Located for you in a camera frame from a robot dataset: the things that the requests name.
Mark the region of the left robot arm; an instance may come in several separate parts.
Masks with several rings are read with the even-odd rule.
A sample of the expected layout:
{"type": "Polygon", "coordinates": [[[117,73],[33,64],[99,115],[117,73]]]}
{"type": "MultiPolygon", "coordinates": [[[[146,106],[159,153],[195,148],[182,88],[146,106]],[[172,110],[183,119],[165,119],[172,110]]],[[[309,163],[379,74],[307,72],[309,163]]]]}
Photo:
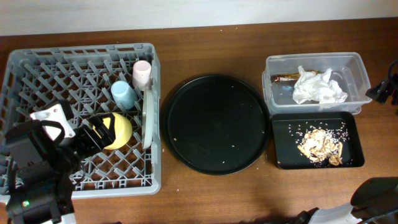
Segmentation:
{"type": "Polygon", "coordinates": [[[89,119],[75,137],[62,144],[65,130],[56,121],[30,120],[6,133],[6,146],[16,168],[9,174],[10,199],[6,212],[11,223],[61,223],[74,214],[70,176],[82,160],[101,152],[116,139],[112,113],[89,119]]]}

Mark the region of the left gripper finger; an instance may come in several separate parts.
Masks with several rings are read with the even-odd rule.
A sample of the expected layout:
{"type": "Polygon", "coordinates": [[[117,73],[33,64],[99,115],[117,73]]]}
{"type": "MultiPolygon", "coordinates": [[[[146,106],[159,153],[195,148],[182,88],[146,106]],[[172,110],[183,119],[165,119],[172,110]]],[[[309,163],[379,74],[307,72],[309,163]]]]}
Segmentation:
{"type": "Polygon", "coordinates": [[[97,114],[95,115],[95,119],[101,119],[103,124],[108,129],[108,144],[112,144],[116,139],[116,135],[114,132],[114,116],[112,113],[105,114],[97,114]]]}
{"type": "Polygon", "coordinates": [[[108,145],[108,129],[101,119],[94,123],[86,120],[83,122],[84,137],[94,148],[105,148],[108,145]]]}

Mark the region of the grey round plate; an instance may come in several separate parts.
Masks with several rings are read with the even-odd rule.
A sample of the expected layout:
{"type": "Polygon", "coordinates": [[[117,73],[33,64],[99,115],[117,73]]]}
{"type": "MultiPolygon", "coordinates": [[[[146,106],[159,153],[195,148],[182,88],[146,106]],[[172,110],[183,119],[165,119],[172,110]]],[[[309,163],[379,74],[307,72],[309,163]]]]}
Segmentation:
{"type": "Polygon", "coordinates": [[[147,149],[152,144],[154,135],[154,96],[150,89],[144,91],[142,110],[142,148],[147,149]]]}

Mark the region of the pink plastic cup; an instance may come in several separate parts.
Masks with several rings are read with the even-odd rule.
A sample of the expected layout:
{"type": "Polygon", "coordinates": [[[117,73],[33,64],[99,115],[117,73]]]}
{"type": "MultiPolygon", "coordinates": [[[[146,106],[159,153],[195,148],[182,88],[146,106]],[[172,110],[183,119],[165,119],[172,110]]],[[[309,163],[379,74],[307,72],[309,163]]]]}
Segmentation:
{"type": "Polygon", "coordinates": [[[146,60],[139,60],[133,65],[132,84],[140,91],[150,87],[151,83],[151,64],[146,60]]]}

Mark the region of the white napkin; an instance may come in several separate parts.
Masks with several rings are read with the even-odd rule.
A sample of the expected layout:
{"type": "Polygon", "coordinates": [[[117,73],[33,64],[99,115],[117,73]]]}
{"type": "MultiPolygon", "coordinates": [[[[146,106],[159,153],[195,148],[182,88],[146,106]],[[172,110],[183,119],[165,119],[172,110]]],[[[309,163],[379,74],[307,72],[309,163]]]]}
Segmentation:
{"type": "Polygon", "coordinates": [[[316,101],[319,104],[345,102],[348,94],[340,88],[337,81],[330,78],[332,71],[328,68],[323,73],[310,72],[299,66],[300,77],[294,85],[293,100],[299,105],[306,101],[316,101]]]}

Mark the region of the blue plastic cup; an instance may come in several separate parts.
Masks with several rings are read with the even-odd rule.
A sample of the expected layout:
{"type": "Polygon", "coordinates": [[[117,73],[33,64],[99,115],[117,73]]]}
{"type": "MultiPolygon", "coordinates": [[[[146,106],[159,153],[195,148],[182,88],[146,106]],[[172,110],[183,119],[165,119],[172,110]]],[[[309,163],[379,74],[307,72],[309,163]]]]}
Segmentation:
{"type": "Polygon", "coordinates": [[[111,94],[116,104],[121,104],[126,110],[134,107],[138,100],[136,92],[125,81],[116,81],[111,85],[111,94]]]}

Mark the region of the rice and peanut shell scraps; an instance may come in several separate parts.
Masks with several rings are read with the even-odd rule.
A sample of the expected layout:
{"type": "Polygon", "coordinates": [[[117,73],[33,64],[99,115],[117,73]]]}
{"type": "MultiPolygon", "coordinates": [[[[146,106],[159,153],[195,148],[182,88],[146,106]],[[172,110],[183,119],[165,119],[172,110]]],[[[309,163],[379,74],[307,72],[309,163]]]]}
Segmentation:
{"type": "Polygon", "coordinates": [[[311,164],[327,162],[329,166],[343,164],[343,144],[349,140],[348,129],[344,121],[332,128],[326,122],[310,124],[288,124],[289,135],[294,138],[296,148],[311,164]]]}

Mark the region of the yellow plastic bowl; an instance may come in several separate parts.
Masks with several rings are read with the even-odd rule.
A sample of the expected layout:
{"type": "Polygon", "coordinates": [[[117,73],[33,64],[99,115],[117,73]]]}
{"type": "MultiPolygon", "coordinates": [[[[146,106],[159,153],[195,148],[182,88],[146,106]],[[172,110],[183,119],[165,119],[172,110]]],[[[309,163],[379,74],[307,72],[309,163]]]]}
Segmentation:
{"type": "Polygon", "coordinates": [[[116,139],[112,144],[105,147],[107,150],[115,150],[123,147],[132,136],[132,125],[130,121],[123,115],[117,113],[113,113],[113,116],[116,139]]]}

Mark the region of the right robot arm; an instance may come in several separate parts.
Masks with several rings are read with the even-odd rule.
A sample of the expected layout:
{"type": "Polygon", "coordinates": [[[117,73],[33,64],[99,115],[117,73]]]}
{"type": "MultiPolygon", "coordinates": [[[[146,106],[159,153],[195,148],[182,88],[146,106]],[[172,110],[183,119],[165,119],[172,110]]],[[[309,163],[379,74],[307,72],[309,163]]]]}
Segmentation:
{"type": "Polygon", "coordinates": [[[359,186],[349,203],[302,211],[291,223],[397,223],[397,177],[370,178],[359,186]]]}

